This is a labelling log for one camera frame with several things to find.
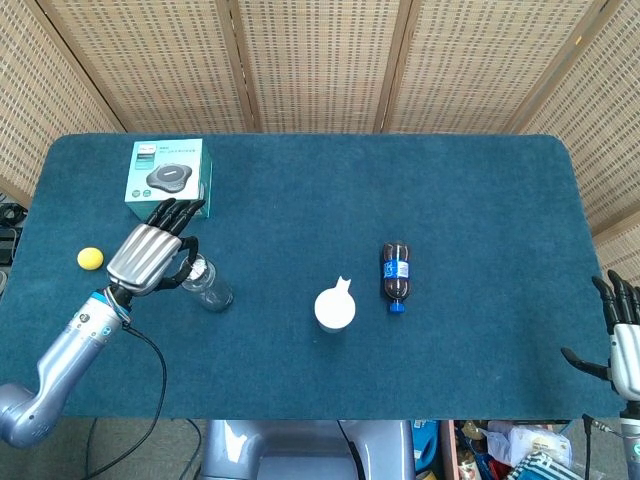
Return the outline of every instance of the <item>product box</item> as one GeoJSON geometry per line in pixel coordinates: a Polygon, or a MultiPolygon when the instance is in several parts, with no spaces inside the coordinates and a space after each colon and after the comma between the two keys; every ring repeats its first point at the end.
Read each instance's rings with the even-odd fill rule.
{"type": "Polygon", "coordinates": [[[211,209],[211,156],[201,138],[156,140],[133,144],[124,201],[146,220],[162,200],[205,199],[196,217],[211,209]]]}

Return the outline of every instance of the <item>robotic hand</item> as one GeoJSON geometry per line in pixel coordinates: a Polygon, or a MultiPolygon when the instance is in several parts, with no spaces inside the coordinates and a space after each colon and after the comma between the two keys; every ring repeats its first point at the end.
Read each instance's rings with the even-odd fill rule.
{"type": "Polygon", "coordinates": [[[633,287],[613,270],[608,275],[613,291],[599,277],[593,277],[592,281],[602,299],[611,346],[609,366],[586,362],[568,348],[561,351],[578,370],[611,382],[613,390],[626,400],[627,408],[620,413],[620,422],[629,478],[640,480],[640,288],[633,287]]]}
{"type": "Polygon", "coordinates": [[[18,448],[44,439],[93,360],[118,329],[129,328],[132,297],[176,288],[189,276],[198,240],[178,235],[204,203],[170,198],[131,232],[107,265],[110,284],[91,294],[38,361],[38,393],[19,384],[0,386],[0,438],[18,448]],[[163,278],[171,260],[186,249],[190,261],[173,277],[163,278]]]}

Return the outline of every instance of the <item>woven screen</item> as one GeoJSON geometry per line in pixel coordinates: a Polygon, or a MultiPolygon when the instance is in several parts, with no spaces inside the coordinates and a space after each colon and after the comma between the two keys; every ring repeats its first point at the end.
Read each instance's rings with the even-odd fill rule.
{"type": "Polygon", "coordinates": [[[244,131],[213,0],[42,3],[129,130],[244,131]]]}
{"type": "Polygon", "coordinates": [[[622,2],[524,131],[568,147],[592,227],[640,202],[640,2],[622,2]]]}
{"type": "Polygon", "coordinates": [[[0,183],[28,206],[51,143],[112,122],[23,0],[0,0],[0,183]]]}
{"type": "Polygon", "coordinates": [[[373,131],[398,0],[239,4],[265,131],[373,131]]]}
{"type": "Polygon", "coordinates": [[[640,285],[640,225],[598,245],[598,257],[603,273],[613,269],[640,285]]]}
{"type": "Polygon", "coordinates": [[[388,129],[503,131],[590,3],[425,1],[388,129]]]}

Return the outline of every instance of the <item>yellow ball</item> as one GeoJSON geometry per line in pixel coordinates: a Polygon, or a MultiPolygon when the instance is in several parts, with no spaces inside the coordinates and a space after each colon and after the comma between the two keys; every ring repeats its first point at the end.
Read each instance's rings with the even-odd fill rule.
{"type": "Polygon", "coordinates": [[[85,270],[96,270],[104,261],[104,255],[95,247],[87,247],[78,253],[78,265],[85,270]]]}

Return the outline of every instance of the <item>soda bottle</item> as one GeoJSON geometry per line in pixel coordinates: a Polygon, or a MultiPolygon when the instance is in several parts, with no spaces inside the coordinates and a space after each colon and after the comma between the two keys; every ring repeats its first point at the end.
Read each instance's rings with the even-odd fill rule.
{"type": "Polygon", "coordinates": [[[382,247],[384,260],[384,291],[391,298],[389,310],[404,312],[405,298],[409,296],[409,246],[402,242],[385,243],[382,247]]]}

